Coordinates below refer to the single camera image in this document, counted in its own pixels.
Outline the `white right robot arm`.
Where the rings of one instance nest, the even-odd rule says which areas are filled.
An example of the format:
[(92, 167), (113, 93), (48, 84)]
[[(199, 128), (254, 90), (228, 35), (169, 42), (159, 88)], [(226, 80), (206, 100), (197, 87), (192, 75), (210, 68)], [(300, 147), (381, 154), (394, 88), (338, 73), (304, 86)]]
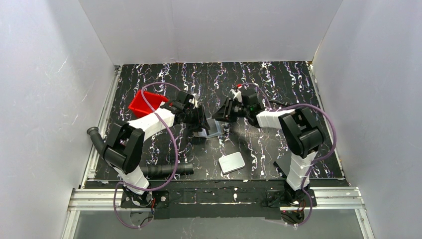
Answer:
[(286, 182), (293, 191), (303, 190), (309, 183), (311, 166), (325, 134), (318, 125), (312, 110), (321, 109), (310, 104), (297, 104), (279, 110), (264, 107), (255, 90), (231, 90), (212, 118), (221, 122), (235, 122), (246, 118), (256, 128), (280, 129), (291, 152)]

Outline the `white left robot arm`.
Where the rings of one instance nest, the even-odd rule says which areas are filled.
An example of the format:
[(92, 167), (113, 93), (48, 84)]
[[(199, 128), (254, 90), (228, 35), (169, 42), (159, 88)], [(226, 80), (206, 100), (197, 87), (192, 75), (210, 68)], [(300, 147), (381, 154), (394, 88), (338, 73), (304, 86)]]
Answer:
[(87, 133), (100, 158), (122, 177), (128, 190), (143, 195), (150, 190), (139, 166), (145, 140), (178, 124), (184, 124), (192, 132), (209, 132), (211, 127), (203, 106), (183, 91), (173, 100), (148, 91), (139, 92), (129, 107), (137, 119), (114, 123), (106, 139), (93, 127)]

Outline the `grey leather card holder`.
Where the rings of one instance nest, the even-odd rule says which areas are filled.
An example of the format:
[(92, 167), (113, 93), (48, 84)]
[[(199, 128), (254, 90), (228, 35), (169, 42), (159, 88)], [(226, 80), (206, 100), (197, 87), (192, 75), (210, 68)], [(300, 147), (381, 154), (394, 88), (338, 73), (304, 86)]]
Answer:
[(208, 118), (207, 123), (210, 129), (202, 129), (202, 131), (194, 132), (194, 137), (213, 138), (223, 135), (223, 123), (213, 118)]

